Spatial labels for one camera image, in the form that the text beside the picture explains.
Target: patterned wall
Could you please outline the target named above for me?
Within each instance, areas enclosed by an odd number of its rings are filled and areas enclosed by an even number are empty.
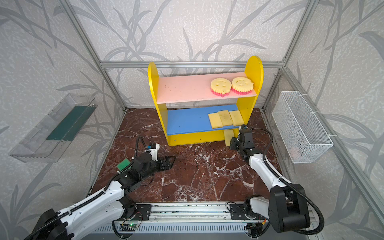
[[[332,148],[313,163],[293,164],[272,117],[281,91],[293,91],[283,76],[266,106],[266,116],[291,181],[300,183],[306,195],[320,208],[325,218],[321,232],[326,240],[384,239],[384,229],[359,190],[344,171]]]
[[[384,196],[384,1],[328,1],[319,4],[289,69],[306,89],[351,155]],[[271,111],[279,83],[266,111]],[[332,150],[311,164],[293,165],[278,136],[283,159],[326,219],[326,239],[384,239],[384,230]]]
[[[39,215],[84,198],[123,116],[56,1],[0,2],[0,239],[24,239]],[[68,93],[98,104],[56,163],[9,151]]]
[[[383,22],[382,0],[318,6],[288,67],[384,197]]]
[[[307,5],[307,0],[70,1],[101,61],[247,61],[253,55],[281,61]],[[177,76],[222,70],[162,71]],[[263,105],[276,74],[265,71],[257,106]],[[111,69],[109,74],[127,106],[154,106],[145,69]]]

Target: yellow sponge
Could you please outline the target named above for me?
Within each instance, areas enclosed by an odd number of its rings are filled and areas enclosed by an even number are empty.
[[[232,137],[234,137],[233,130],[224,130],[225,146],[229,147]]]
[[[220,115],[221,122],[223,123],[223,126],[230,126],[233,125],[231,115],[229,115],[228,110],[219,111],[218,114]]]
[[[208,117],[212,128],[223,127],[223,123],[221,122],[220,115],[218,113],[210,113],[208,114]]]
[[[240,125],[244,124],[243,117],[241,116],[241,113],[240,113],[239,110],[237,110],[237,111],[230,111],[229,114],[230,114],[230,116],[232,118],[234,126],[240,126]]]

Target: robotic arm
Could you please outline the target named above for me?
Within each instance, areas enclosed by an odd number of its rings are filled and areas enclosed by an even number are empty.
[[[144,142],[146,150],[137,156],[139,138],[132,162],[105,188],[58,212],[53,209],[44,212],[25,240],[79,240],[106,222],[122,217],[124,212],[128,218],[134,217],[137,208],[129,193],[140,187],[149,176],[171,169],[176,159],[174,156],[158,157],[159,145],[146,147]]]
[[[266,158],[266,152],[272,144],[272,135],[268,132],[271,141],[263,153],[253,143],[252,130],[246,125],[239,127],[239,136],[233,137],[230,148],[239,152],[243,160],[255,170],[270,191],[270,199],[255,196],[245,202],[246,215],[261,214],[269,219],[276,232],[295,231],[301,234],[312,235],[321,232],[324,227],[324,218],[318,207],[305,196],[305,190],[300,184],[292,184],[283,177]],[[307,202],[319,215],[319,226],[310,231],[301,230],[310,226]]]
[[[318,207],[305,196],[300,184],[292,184],[284,178],[253,143],[252,130],[242,125],[239,136],[231,139],[230,148],[238,151],[243,160],[255,170],[270,191],[270,199],[253,196],[244,203],[245,214],[255,217],[258,214],[269,219],[276,232],[295,231],[301,234],[316,234],[324,227],[324,218]],[[121,218],[133,218],[137,213],[135,202],[128,196],[141,186],[141,182],[158,171],[172,168],[174,156],[158,157],[158,144],[146,146],[144,153],[135,156],[131,163],[118,172],[105,186],[82,201],[55,212],[50,209],[43,213],[33,232],[24,240],[79,240],[108,221]],[[319,215],[319,226],[310,231],[301,230],[310,226],[309,203]]]

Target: white wire mesh basket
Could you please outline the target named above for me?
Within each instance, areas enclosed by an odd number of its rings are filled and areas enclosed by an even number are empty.
[[[282,91],[272,116],[293,163],[314,162],[333,146],[316,113],[298,91]]]

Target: red marble surface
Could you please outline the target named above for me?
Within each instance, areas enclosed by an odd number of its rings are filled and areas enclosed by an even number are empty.
[[[254,109],[248,126],[265,128],[260,109]],[[255,194],[269,197],[258,174],[236,151],[226,147],[224,141],[169,147],[155,109],[128,109],[92,193],[106,185],[116,173],[117,164],[133,156],[138,135],[146,143],[159,143],[159,156],[177,156],[177,159],[171,170],[156,173],[151,184],[130,194],[136,202],[244,201]],[[253,134],[253,140],[263,151],[269,136]],[[267,158],[281,171],[272,147]],[[151,178],[142,184],[149,183]]]

